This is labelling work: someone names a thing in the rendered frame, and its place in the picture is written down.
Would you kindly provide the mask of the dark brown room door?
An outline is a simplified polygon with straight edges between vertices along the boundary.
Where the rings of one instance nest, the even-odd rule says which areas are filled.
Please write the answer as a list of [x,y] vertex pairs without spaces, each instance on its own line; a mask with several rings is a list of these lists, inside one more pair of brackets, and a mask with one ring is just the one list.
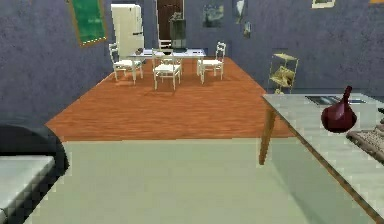
[[175,12],[183,12],[184,0],[157,0],[158,34],[160,40],[170,40],[170,18]]

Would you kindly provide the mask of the glass top wooden table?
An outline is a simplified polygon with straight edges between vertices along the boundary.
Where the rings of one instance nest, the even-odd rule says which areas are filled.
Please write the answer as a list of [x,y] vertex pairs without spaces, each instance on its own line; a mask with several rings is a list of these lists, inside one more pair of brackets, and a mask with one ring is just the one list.
[[265,94],[259,163],[267,159],[311,224],[384,224],[384,165],[323,128],[305,94]]

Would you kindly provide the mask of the dark flat book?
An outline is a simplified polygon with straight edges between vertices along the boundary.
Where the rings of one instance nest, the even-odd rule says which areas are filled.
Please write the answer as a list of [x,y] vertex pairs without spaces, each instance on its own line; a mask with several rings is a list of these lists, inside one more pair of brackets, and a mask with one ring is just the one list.
[[[317,106],[330,106],[341,101],[340,97],[337,96],[306,96],[307,104],[313,104]],[[365,104],[362,99],[349,99],[349,104]]]

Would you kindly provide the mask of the dark red vase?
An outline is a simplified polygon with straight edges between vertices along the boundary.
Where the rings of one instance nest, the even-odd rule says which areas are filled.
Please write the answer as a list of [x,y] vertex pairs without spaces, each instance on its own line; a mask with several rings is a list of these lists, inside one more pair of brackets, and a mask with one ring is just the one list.
[[342,99],[322,111],[321,122],[327,131],[345,133],[356,124],[357,116],[349,105],[351,92],[352,87],[347,86]]

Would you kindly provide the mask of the white fridge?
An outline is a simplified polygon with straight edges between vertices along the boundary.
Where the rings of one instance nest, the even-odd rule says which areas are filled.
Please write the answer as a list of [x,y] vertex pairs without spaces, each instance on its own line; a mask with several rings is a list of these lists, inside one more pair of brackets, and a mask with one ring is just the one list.
[[144,47],[141,6],[112,4],[111,13],[119,57],[127,59]]

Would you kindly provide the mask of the white framed wall picture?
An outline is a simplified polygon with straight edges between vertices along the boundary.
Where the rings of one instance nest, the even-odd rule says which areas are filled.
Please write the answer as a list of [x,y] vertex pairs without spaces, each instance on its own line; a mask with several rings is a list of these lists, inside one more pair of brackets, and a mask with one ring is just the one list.
[[336,0],[312,0],[312,9],[332,8]]

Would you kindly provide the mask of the white dining table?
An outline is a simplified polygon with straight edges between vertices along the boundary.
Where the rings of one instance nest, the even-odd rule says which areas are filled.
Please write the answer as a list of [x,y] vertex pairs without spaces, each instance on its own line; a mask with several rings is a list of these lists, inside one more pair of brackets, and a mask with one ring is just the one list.
[[174,49],[144,49],[142,53],[133,53],[129,58],[150,59],[152,61],[154,89],[157,89],[158,79],[171,79],[173,87],[176,87],[176,82],[181,81],[182,61],[184,59],[202,61],[205,56],[203,49],[187,49],[181,52]]

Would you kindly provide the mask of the black sofa with grey cushion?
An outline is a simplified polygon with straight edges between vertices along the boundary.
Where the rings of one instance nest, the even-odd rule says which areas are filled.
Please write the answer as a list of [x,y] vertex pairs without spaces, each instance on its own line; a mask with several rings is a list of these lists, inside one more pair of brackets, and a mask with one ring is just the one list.
[[64,146],[46,126],[0,125],[0,224],[23,224],[69,168]]

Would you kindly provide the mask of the brown woven mat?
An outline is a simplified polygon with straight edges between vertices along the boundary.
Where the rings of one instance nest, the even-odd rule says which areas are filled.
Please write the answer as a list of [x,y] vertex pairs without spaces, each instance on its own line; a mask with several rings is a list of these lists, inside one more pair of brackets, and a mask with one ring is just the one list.
[[378,124],[372,130],[349,131],[346,137],[384,165],[384,124]]

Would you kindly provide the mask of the grey white wall picture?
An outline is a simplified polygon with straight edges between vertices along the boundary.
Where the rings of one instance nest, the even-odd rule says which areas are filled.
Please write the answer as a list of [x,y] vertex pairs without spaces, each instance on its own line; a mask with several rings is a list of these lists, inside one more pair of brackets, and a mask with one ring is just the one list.
[[236,24],[242,21],[246,9],[247,0],[232,0],[232,13]]

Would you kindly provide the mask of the blue night sky painting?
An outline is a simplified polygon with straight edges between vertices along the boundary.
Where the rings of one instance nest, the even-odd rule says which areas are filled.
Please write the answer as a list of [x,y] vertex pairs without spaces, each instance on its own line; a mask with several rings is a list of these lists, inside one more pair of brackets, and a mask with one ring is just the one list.
[[202,11],[202,23],[205,28],[220,28],[224,18],[222,0],[209,0]]

